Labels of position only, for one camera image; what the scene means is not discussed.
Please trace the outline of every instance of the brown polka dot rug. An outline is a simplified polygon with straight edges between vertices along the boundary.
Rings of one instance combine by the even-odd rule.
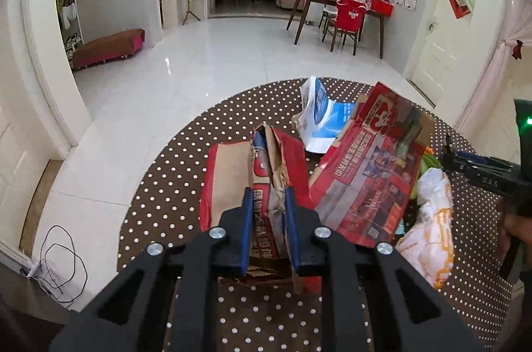
[[[341,102],[354,102],[359,94],[371,89],[347,80],[322,81],[329,96]],[[247,140],[252,129],[262,122],[297,137],[290,119],[301,109],[300,87],[304,82],[305,79],[285,80],[237,94],[203,112],[169,141],[140,182],[124,220],[119,270],[151,242],[180,246],[200,232],[199,197],[207,153],[213,144]],[[442,153],[447,133],[459,150],[474,152],[463,137],[437,119],[432,136],[437,156]],[[320,156],[306,155],[311,174]],[[449,281],[439,292],[489,349],[495,344],[511,299],[511,287],[499,277],[495,257],[496,197],[469,186],[457,174],[450,178],[456,257]],[[415,213],[405,214],[407,227],[415,220]],[[319,294],[296,295],[291,285],[250,287],[225,279],[218,285],[218,296],[216,350],[321,350]],[[372,350],[370,332],[368,348]]]

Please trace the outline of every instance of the dining table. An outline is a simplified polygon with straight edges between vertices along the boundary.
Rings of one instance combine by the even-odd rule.
[[[286,30],[290,29],[290,26],[292,24],[292,20],[294,19],[294,16],[297,14],[297,8],[299,8],[300,2],[301,2],[301,0],[296,0],[294,2],[294,7],[292,8],[292,12],[290,14],[290,18],[288,19],[288,24],[286,26]],[[330,5],[330,6],[335,6],[336,5],[336,0],[305,0],[305,6],[303,8],[303,13],[302,13],[302,15],[300,17],[299,25],[297,26],[296,38],[295,38],[295,41],[294,41],[295,45],[297,45],[297,42],[300,39],[301,32],[303,31],[303,26],[305,25],[305,22],[307,21],[307,15],[309,13],[310,4],[312,2],[316,2],[318,4],[323,4],[323,5]],[[365,21],[365,17],[366,16],[370,16],[370,17],[374,17],[376,19],[379,19],[379,31],[380,31],[380,36],[379,36],[379,56],[382,59],[382,56],[384,54],[384,25],[385,25],[385,19],[389,18],[389,16],[384,15],[382,13],[379,13],[379,12],[377,12],[375,10],[366,10],[366,14],[365,14],[364,18],[362,19],[362,25],[360,27],[360,30],[358,31],[358,41],[359,42],[362,40],[362,30],[364,29],[364,21]]]

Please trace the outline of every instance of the wooden stand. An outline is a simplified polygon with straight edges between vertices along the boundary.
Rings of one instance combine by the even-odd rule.
[[[187,0],[187,14],[185,15],[185,18],[184,18],[184,20],[183,20],[183,24],[185,24],[185,23],[187,22],[187,19],[188,19],[188,15],[189,15],[189,14],[192,14],[192,16],[193,16],[194,18],[196,18],[197,21],[199,21],[199,22],[201,21],[201,19],[200,19],[196,14],[194,14],[194,13],[192,12],[192,10],[191,10],[191,0]]]
[[[185,14],[185,18],[183,19],[183,23],[182,23],[182,25],[185,24],[185,23],[187,22],[187,19],[188,19],[188,15],[189,15],[189,14],[192,14],[192,16],[193,16],[197,21],[199,21],[199,22],[201,21],[201,19],[200,19],[196,14],[194,14],[194,13],[192,12],[192,10],[191,10],[191,2],[192,2],[192,0],[187,0],[187,14]]]

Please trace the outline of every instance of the green vegetable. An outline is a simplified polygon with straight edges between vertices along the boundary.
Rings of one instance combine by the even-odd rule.
[[[434,167],[435,169],[441,169],[442,164],[438,161],[438,159],[435,156],[424,153],[423,156],[421,157],[418,180],[431,167]],[[416,180],[416,183],[414,184],[414,188],[412,189],[412,192],[410,193],[410,200],[414,200],[417,197],[418,197],[418,182]]]

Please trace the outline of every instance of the black cable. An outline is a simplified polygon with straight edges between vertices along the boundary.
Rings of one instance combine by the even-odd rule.
[[[68,237],[70,238],[70,243],[71,243],[71,245],[72,245],[72,250],[71,250],[70,248],[68,248],[68,247],[66,247],[66,246],[64,246],[64,245],[62,245],[62,244],[53,243],[53,244],[52,244],[52,245],[51,245],[51,246],[45,251],[45,253],[44,253],[44,257],[43,257],[43,248],[44,248],[44,244],[45,244],[46,240],[48,239],[48,235],[50,234],[50,232],[52,231],[52,229],[54,229],[55,227],[58,227],[58,228],[62,229],[62,230],[68,235]],[[73,270],[72,270],[72,275],[70,276],[70,278],[69,278],[68,280],[64,281],[64,282],[61,283],[61,284],[58,284],[57,281],[55,280],[55,278],[53,277],[52,272],[51,272],[50,268],[48,267],[48,261],[47,261],[47,259],[46,259],[46,256],[48,255],[48,252],[49,252],[54,246],[62,247],[62,248],[64,248],[65,250],[70,251],[70,252],[73,254],[73,256],[74,256],[74,260],[73,260],[73,262],[74,262],[74,267],[73,267]],[[44,262],[44,265],[46,266],[46,273],[45,273],[45,275],[47,274],[47,275],[50,276],[50,279],[51,279],[51,281],[54,283],[55,286],[52,286],[51,283],[50,283],[47,279],[45,279],[44,277],[41,277],[41,276],[38,276],[38,275],[34,275],[33,278],[35,278],[38,282],[40,282],[40,280],[46,282],[46,284],[47,284],[51,289],[59,289],[59,291],[60,291],[62,294],[64,294],[64,292],[61,290],[61,287],[62,287],[62,286],[65,286],[68,282],[70,282],[70,281],[74,278],[74,275],[75,275],[75,259],[76,259],[76,258],[78,258],[78,259],[80,260],[80,262],[81,262],[81,264],[82,264],[82,266],[83,266],[83,270],[85,271],[85,281],[84,281],[84,283],[83,283],[83,287],[81,288],[81,291],[78,293],[78,295],[76,295],[74,298],[72,298],[71,300],[68,300],[68,301],[64,301],[64,300],[60,301],[60,300],[59,300],[59,299],[58,299],[53,293],[51,293],[51,291],[49,291],[49,293],[53,296],[53,298],[54,298],[58,303],[72,303],[76,298],[78,298],[78,297],[83,293],[83,291],[84,291],[84,289],[85,289],[85,286],[86,286],[86,284],[87,284],[88,274],[87,274],[87,269],[86,269],[86,267],[85,267],[85,264],[84,264],[84,262],[83,262],[83,259],[82,259],[79,255],[77,255],[76,252],[75,252],[75,248],[74,248],[74,240],[72,239],[72,236],[70,235],[70,233],[68,233],[68,231],[67,231],[64,227],[59,226],[58,224],[52,226],[52,227],[48,230],[48,232],[46,233],[46,236],[44,237],[43,243],[42,243],[42,245],[41,245],[41,251],[40,251],[40,253],[39,253],[39,265],[42,266],[42,262]]]
[[[46,240],[48,239],[48,235],[54,229],[54,227],[58,227],[59,229],[62,229],[68,235],[68,237],[70,238],[70,243],[72,244],[72,253],[74,254],[74,269],[73,269],[73,273],[72,273],[72,275],[70,276],[70,278],[68,280],[66,280],[65,282],[61,283],[60,285],[58,285],[57,282],[55,281],[54,277],[52,277],[52,274],[50,273],[50,268],[48,267],[48,262],[46,260],[46,255],[50,251],[50,248],[53,247],[53,245],[50,246],[50,248],[48,248],[48,250],[46,250],[46,253],[44,253],[44,258],[43,258],[44,244],[45,244]],[[47,273],[48,273],[48,275],[50,275],[51,280],[56,285],[56,287],[54,287],[54,288],[57,288],[57,289],[61,290],[61,286],[64,286],[66,283],[68,283],[71,279],[74,278],[74,275],[75,275],[75,257],[76,257],[76,253],[75,253],[75,248],[74,248],[74,240],[72,239],[72,236],[70,235],[70,233],[68,233],[68,231],[63,226],[59,226],[59,224],[56,224],[56,225],[52,226],[50,229],[48,229],[48,232],[46,232],[46,236],[44,237],[43,244],[41,245],[41,251],[39,252],[39,264],[42,264],[43,261],[44,261],[44,264],[46,266],[46,270],[48,271]]]
[[[74,255],[74,263],[75,263],[75,258],[78,258],[79,261],[81,262],[82,266],[83,266],[83,270],[85,271],[85,281],[83,282],[83,286],[82,286],[82,288],[81,288],[81,291],[80,291],[80,292],[79,292],[74,298],[72,298],[72,299],[70,299],[70,300],[68,300],[68,301],[59,301],[59,299],[57,299],[57,298],[54,296],[55,300],[56,300],[57,302],[61,303],[61,304],[71,303],[71,302],[74,302],[74,300],[75,300],[76,298],[79,298],[79,296],[80,296],[80,295],[83,293],[83,291],[85,290],[85,286],[87,285],[87,279],[88,279],[87,268],[85,267],[85,264],[84,264],[84,262],[83,262],[83,259],[82,259],[79,255],[77,255],[76,253],[74,253],[72,250],[70,250],[70,248],[65,247],[65,246],[62,245],[62,244],[57,244],[57,243],[53,243],[53,244],[50,246],[50,248],[52,248],[52,247],[54,247],[54,246],[62,247],[62,248],[64,248],[65,250],[70,251],[70,252]],[[44,277],[41,277],[41,276],[39,276],[39,275],[34,275],[33,278],[43,280],[43,281],[46,282],[51,288],[58,288],[58,287],[54,287],[54,286],[52,286],[52,285],[50,284],[50,282],[49,282],[47,279],[45,279]]]

